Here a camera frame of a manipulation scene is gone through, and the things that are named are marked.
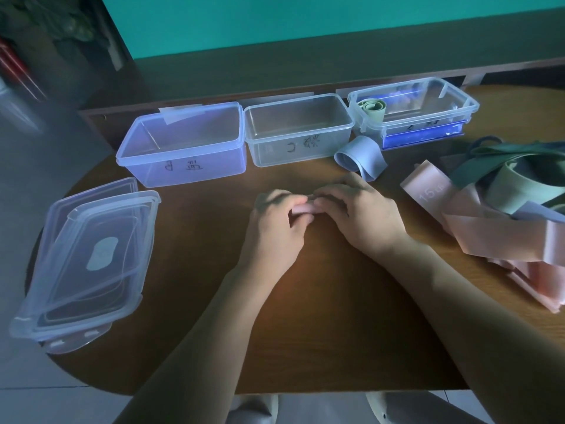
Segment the finger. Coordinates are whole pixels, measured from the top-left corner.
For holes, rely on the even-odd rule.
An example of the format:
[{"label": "finger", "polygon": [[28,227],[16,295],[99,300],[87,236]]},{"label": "finger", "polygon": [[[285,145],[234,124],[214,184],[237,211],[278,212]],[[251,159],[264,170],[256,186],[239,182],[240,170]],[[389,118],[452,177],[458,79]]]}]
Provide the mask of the finger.
[{"label": "finger", "polygon": [[337,224],[342,223],[348,217],[347,210],[343,206],[328,198],[316,198],[314,206],[329,215]]},{"label": "finger", "polygon": [[281,211],[285,213],[289,213],[292,210],[292,207],[295,205],[300,205],[306,203],[308,201],[308,197],[306,195],[280,195],[277,199],[273,201],[273,203],[278,206]]},{"label": "finger", "polygon": [[272,200],[278,198],[281,195],[289,195],[289,194],[291,194],[289,191],[285,191],[282,189],[275,189],[271,192],[259,193],[259,195],[255,199],[255,206],[258,207],[260,205],[263,205],[264,203],[271,202]]},{"label": "finger", "polygon": [[291,227],[295,235],[304,237],[306,228],[310,223],[314,221],[314,216],[312,214],[302,214],[298,219],[296,219]]},{"label": "finger", "polygon": [[345,184],[328,184],[314,191],[315,196],[331,195],[334,198],[341,199],[345,203],[351,202],[355,193],[356,189]]},{"label": "finger", "polygon": [[346,184],[352,188],[369,190],[372,187],[367,183],[357,172],[348,172],[343,177],[339,178],[336,183]]}]

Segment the right hand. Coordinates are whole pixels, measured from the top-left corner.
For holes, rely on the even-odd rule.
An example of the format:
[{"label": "right hand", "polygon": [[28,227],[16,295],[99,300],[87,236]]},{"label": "right hand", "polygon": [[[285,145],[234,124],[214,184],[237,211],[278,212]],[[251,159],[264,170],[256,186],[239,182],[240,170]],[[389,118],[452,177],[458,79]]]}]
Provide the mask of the right hand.
[{"label": "right hand", "polygon": [[317,196],[314,205],[335,221],[353,247],[377,263],[411,240],[396,203],[354,172],[335,184],[315,190],[314,194]]}]

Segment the left hand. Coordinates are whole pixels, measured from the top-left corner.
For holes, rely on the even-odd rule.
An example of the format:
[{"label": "left hand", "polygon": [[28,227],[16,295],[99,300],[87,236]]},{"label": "left hand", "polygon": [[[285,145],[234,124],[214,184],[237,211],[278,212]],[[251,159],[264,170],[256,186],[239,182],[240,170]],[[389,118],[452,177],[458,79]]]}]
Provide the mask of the left hand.
[{"label": "left hand", "polygon": [[261,282],[275,285],[296,261],[306,227],[314,221],[312,214],[303,214],[290,225],[292,207],[307,200],[305,195],[281,190],[260,194],[249,217],[238,266]]}]

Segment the floor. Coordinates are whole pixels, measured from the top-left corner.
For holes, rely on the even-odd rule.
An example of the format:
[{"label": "floor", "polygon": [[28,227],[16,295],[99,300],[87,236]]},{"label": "floor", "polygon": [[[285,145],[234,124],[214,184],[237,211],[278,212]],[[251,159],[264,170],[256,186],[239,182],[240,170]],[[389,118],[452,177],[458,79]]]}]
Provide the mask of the floor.
[{"label": "floor", "polygon": [[[24,292],[29,253],[48,207],[111,150],[74,110],[35,107],[43,134],[0,119],[0,410],[6,424],[109,424],[129,398],[98,391],[53,364],[34,342],[11,339],[7,326]],[[434,392],[492,422],[470,391]],[[376,423],[363,393],[284,395],[279,423]]]}]

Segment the plastic storage container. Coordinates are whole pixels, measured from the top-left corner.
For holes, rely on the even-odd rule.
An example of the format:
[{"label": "plastic storage container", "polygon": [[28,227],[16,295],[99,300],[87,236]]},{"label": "plastic storage container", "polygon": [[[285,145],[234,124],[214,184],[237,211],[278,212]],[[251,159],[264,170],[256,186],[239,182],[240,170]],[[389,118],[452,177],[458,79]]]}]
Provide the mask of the plastic storage container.
[{"label": "plastic storage container", "polygon": [[241,174],[247,158],[243,128],[237,102],[187,107],[175,112],[173,122],[166,113],[141,116],[118,149],[117,164],[148,188]]},{"label": "plastic storage container", "polygon": [[137,308],[160,198],[155,191],[109,196],[128,189],[137,189],[134,178],[53,204],[30,289],[10,324],[12,336],[45,341],[48,353],[66,353]]},{"label": "plastic storage container", "polygon": [[[367,98],[385,101],[382,122],[358,106]],[[383,150],[460,135],[478,102],[441,78],[422,78],[374,86],[348,95],[354,133],[373,138]]]},{"label": "plastic storage container", "polygon": [[245,141],[258,167],[333,156],[354,124],[337,94],[249,106],[244,118]]}]

